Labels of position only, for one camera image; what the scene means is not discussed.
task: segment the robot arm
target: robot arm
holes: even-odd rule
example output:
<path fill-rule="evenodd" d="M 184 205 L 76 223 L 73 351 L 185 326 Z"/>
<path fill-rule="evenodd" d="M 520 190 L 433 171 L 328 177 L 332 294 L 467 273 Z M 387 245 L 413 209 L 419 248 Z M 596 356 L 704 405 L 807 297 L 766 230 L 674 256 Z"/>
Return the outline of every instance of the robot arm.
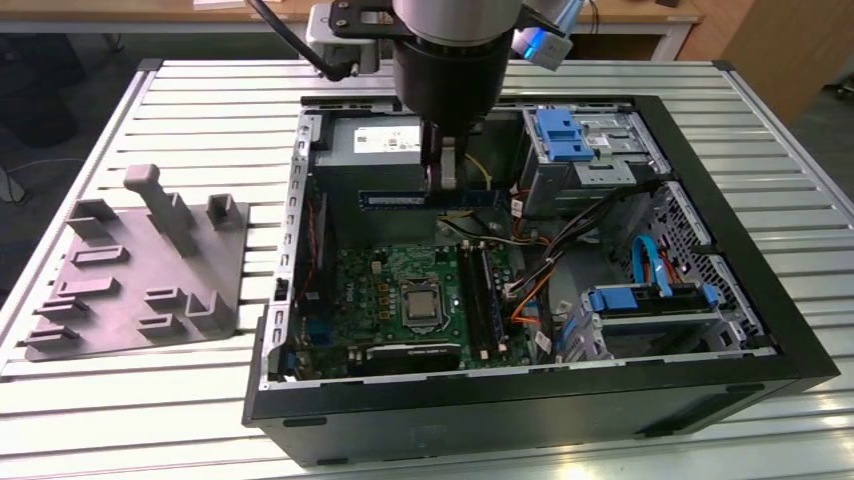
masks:
<path fill-rule="evenodd" d="M 271 25 L 277 22 L 287 30 L 261 0 L 247 1 Z M 577 9 L 567 10 L 571 23 Z M 459 190 L 456 167 L 472 126 L 497 101 L 511 49 L 555 69 L 571 48 L 560 28 L 521 0 L 341 0 L 328 6 L 328 27 L 351 46 L 392 40 L 397 98 L 421 119 L 427 195 Z M 360 55 L 328 65 L 299 39 L 273 28 L 329 80 L 340 80 L 341 72 L 365 72 Z"/>

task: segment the white table leg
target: white table leg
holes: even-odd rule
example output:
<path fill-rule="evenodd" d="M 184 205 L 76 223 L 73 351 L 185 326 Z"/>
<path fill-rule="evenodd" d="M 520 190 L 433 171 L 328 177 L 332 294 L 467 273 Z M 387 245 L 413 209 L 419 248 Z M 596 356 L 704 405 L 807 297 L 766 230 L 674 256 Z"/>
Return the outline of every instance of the white table leg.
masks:
<path fill-rule="evenodd" d="M 652 53 L 652 58 L 649 60 L 665 62 L 676 59 L 684 39 L 691 32 L 691 26 L 692 25 L 690 23 L 670 25 L 667 33 L 664 33 L 657 41 L 657 47 L 655 47 L 655 52 Z"/>

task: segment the chip on motherboard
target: chip on motherboard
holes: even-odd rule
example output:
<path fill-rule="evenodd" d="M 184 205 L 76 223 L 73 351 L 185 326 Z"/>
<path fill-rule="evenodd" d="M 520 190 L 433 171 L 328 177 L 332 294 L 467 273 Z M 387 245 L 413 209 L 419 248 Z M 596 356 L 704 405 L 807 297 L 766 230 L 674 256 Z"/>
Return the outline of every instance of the chip on motherboard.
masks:
<path fill-rule="evenodd" d="M 441 290 L 435 283 L 403 285 L 403 325 L 411 328 L 441 325 Z"/>

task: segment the gray plastic holder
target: gray plastic holder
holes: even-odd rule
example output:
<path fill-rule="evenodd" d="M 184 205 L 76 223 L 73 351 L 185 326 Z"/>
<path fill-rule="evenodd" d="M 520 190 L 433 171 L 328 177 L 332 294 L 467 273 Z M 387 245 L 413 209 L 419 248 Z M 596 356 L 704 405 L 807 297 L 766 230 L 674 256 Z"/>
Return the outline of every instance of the gray plastic holder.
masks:
<path fill-rule="evenodd" d="M 186 206 L 154 165 L 128 167 L 125 187 L 148 208 L 78 200 L 76 238 L 25 340 L 26 359 L 217 340 L 233 335 L 248 204 L 212 195 Z"/>

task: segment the blue light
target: blue light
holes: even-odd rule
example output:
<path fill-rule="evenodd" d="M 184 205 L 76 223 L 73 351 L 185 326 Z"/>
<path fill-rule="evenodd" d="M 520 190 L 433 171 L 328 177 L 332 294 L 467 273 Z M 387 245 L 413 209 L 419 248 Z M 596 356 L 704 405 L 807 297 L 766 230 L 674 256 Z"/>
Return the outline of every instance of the blue light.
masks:
<path fill-rule="evenodd" d="M 531 46 L 524 51 L 524 55 L 521 55 L 521 57 L 525 60 L 528 60 L 533 56 L 533 54 L 536 53 L 536 50 L 539 49 L 540 45 L 543 44 L 543 40 L 544 39 L 545 39 L 545 30 L 543 30 L 540 28 L 536 31 L 536 33 L 533 34 L 533 38 L 531 39 Z"/>

